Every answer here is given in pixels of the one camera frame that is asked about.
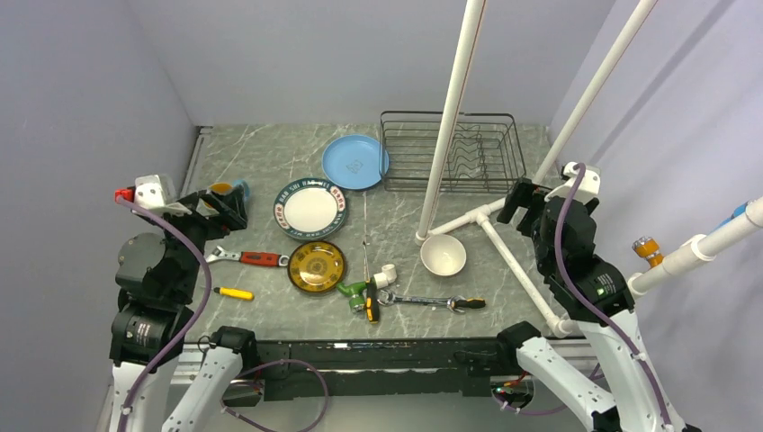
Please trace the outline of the white pvc elbow fitting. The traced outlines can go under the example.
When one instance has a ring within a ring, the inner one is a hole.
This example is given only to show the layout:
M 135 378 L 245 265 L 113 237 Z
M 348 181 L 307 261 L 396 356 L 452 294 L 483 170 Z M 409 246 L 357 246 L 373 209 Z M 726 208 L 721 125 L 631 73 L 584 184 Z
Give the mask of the white pvc elbow fitting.
M 397 281 L 398 275 L 396 266 L 392 264 L 383 265 L 381 271 L 373 275 L 373 282 L 378 289 L 383 289 L 394 285 Z

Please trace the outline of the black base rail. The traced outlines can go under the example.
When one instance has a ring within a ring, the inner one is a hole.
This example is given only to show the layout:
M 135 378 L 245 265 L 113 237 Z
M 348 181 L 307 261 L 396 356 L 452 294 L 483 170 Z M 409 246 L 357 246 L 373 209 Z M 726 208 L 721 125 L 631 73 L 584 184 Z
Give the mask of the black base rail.
M 494 337 L 261 340 L 257 354 L 264 371 L 233 380 L 229 406 L 324 394 L 482 397 L 522 373 Z

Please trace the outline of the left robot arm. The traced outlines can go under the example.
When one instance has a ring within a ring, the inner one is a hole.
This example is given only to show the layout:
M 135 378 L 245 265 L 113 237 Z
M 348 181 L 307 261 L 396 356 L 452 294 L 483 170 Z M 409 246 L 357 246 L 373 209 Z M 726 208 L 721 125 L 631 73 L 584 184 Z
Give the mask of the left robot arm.
M 199 376 L 166 412 L 185 336 L 212 294 L 205 244 L 247 227 L 247 189 L 238 184 L 225 193 L 201 190 L 147 209 L 132 186 L 116 191 L 115 201 L 162 232 L 139 234 L 120 250 L 109 429 L 202 431 L 231 381 L 251 375 L 259 362 L 253 331 L 220 327 L 209 338 Z

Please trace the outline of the steel ratchet wrench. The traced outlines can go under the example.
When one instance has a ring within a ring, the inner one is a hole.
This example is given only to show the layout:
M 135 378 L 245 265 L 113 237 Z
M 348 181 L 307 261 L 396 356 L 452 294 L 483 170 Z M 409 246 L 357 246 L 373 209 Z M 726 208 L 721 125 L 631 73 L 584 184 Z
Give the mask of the steel ratchet wrench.
M 443 307 L 453 313 L 462 314 L 467 310 L 480 310 L 487 306 L 481 298 L 466 298 L 452 296 L 448 298 L 420 297 L 398 295 L 393 291 L 382 289 L 377 293 L 377 301 L 380 305 L 391 306 L 394 304 L 413 304 L 431 307 Z

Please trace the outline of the blue butterfly mug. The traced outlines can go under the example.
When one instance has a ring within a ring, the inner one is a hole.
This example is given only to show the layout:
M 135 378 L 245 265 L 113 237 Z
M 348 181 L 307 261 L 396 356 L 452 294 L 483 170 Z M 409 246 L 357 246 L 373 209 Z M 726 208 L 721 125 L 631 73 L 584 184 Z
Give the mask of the blue butterfly mug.
M 231 196 L 239 196 L 244 204 L 248 204 L 251 196 L 249 185 L 243 179 L 235 180 L 232 183 L 218 182 L 211 184 L 208 190 L 226 199 Z

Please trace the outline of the yellow brown patterned plate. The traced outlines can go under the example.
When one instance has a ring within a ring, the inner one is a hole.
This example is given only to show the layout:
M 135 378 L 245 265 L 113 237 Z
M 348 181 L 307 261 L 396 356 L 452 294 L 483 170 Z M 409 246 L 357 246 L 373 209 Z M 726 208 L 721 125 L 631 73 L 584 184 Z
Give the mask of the yellow brown patterned plate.
M 291 284 L 309 295 L 335 290 L 346 274 L 345 254 L 333 243 L 317 240 L 304 243 L 290 255 L 287 275 Z

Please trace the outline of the white pvc pipe frame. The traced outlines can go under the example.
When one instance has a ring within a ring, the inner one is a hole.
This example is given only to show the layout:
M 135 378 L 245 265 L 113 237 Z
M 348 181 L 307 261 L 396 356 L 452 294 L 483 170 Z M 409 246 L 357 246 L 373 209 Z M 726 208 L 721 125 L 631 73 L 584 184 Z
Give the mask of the white pvc pipe frame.
M 612 43 L 595 74 L 591 77 L 567 121 L 563 124 L 560 134 L 553 142 L 541 166 L 536 171 L 533 177 L 534 182 L 539 183 L 543 181 L 552 163 L 556 161 L 561 150 L 579 126 L 655 5 L 653 1 L 641 1 L 634 7 L 633 12 Z M 440 194 L 445 160 L 460 115 L 461 102 L 465 93 L 472 59 L 477 48 L 482 23 L 486 16 L 486 8 L 487 4 L 484 1 L 469 1 L 465 7 L 453 61 L 453 69 L 447 87 L 444 111 L 435 144 L 435 154 L 426 186 L 424 206 L 416 232 L 416 242 L 418 245 L 423 245 L 428 238 L 434 235 L 446 234 L 471 223 L 481 226 L 506 262 L 509 270 L 523 286 L 537 310 L 540 311 L 551 333 L 555 337 L 565 338 L 575 330 L 577 327 L 576 323 L 569 318 L 562 318 L 552 311 L 549 303 L 530 281 L 529 276 L 521 268 L 521 265 L 518 264 L 514 255 L 495 231 L 489 220 L 491 213 L 502 208 L 503 202 L 501 200 L 476 207 L 467 211 L 464 215 L 438 227 L 432 225 Z M 705 263 L 713 261 L 725 249 L 730 248 L 754 232 L 761 230 L 761 228 L 762 201 L 761 199 L 756 199 L 747 203 L 743 214 L 730 219 L 708 235 L 695 235 L 688 239 L 680 248 L 668 254 L 660 264 L 652 267 L 646 273 L 632 275 L 628 280 L 628 287 L 637 297 L 642 297 L 652 287 L 670 277 L 683 275 Z

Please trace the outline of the green pipe fitting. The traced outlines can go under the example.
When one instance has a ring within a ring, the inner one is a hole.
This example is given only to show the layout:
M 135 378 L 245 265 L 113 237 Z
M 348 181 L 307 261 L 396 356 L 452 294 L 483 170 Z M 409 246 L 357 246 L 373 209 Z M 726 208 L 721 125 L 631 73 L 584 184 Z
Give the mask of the green pipe fitting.
M 339 283 L 337 290 L 348 298 L 350 311 L 359 313 L 365 310 L 365 296 L 367 282 Z

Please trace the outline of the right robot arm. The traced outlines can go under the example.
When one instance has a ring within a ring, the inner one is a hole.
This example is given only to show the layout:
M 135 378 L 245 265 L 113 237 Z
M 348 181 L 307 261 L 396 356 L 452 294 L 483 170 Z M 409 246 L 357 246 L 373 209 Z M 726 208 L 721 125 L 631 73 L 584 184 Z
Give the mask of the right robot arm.
M 598 200 L 565 197 L 523 178 L 508 193 L 498 222 L 526 210 L 518 231 L 532 240 L 536 266 L 557 302 L 590 344 L 607 388 L 561 358 L 527 321 L 497 335 L 501 370 L 538 379 L 587 431 L 693 431 L 669 403 L 643 344 L 634 298 L 622 273 L 595 252 Z

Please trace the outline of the green rimmed white plate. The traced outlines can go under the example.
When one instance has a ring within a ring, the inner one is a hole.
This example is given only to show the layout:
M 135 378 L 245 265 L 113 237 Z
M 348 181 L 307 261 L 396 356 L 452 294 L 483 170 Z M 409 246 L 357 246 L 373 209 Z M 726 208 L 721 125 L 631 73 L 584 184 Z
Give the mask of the green rimmed white plate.
M 305 177 L 290 182 L 276 195 L 273 215 L 287 236 L 312 241 L 327 238 L 344 225 L 348 203 L 338 185 Z

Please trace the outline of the small yellow screwdriver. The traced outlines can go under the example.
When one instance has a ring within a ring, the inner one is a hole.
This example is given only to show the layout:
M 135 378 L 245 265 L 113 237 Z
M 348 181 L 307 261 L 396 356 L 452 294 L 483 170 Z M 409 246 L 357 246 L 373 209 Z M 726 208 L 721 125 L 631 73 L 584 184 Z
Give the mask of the small yellow screwdriver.
M 215 287 L 213 291 L 221 296 L 226 296 L 245 302 L 251 302 L 255 298 L 255 295 L 252 292 L 239 290 L 236 288 Z

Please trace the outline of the red handled adjustable wrench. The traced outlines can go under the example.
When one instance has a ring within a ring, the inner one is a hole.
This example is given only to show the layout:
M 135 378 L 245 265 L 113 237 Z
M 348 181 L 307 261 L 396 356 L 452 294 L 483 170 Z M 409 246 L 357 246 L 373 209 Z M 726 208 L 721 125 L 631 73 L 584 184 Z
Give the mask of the red handled adjustable wrench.
M 220 246 L 215 247 L 212 252 L 206 256 L 206 262 L 208 264 L 213 264 L 221 261 L 239 262 L 241 264 L 250 266 L 279 267 L 287 266 L 289 263 L 289 257 L 286 255 L 267 252 L 231 252 Z

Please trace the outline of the black yellow screwdriver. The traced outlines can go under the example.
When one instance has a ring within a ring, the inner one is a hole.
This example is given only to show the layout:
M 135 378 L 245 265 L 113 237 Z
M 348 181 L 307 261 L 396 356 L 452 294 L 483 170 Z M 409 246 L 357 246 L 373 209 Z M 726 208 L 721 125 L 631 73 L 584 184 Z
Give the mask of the black yellow screwdriver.
M 380 318 L 380 308 L 377 298 L 377 285 L 371 274 L 369 259 L 367 254 L 367 237 L 364 236 L 364 276 L 365 276 L 365 312 L 370 323 L 376 324 Z

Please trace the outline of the white ceramic bowl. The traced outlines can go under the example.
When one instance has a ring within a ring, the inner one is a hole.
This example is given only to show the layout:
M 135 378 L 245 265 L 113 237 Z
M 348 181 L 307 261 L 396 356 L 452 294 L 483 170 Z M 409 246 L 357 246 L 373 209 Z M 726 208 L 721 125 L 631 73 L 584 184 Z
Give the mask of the white ceramic bowl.
M 424 267 L 438 276 L 458 274 L 467 261 L 466 248 L 462 242 L 446 234 L 430 236 L 421 245 L 419 254 Z

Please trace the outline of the orange valve knob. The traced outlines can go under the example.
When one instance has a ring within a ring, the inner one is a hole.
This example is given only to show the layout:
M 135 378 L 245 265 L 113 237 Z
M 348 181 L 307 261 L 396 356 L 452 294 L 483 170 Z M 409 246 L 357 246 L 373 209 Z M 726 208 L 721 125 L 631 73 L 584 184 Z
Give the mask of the orange valve knob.
M 650 266 L 650 268 L 660 265 L 664 259 L 660 252 L 660 245 L 658 242 L 649 236 L 643 236 L 636 239 L 632 244 L 634 253 L 644 259 Z

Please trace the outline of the blue plate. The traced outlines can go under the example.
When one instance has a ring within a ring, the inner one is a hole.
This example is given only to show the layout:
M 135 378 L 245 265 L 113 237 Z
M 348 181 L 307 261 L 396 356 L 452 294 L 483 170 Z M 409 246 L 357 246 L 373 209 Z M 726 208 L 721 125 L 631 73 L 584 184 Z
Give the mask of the blue plate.
M 389 153 L 372 137 L 351 134 L 325 148 L 321 165 L 328 180 L 347 190 L 375 187 L 390 168 Z

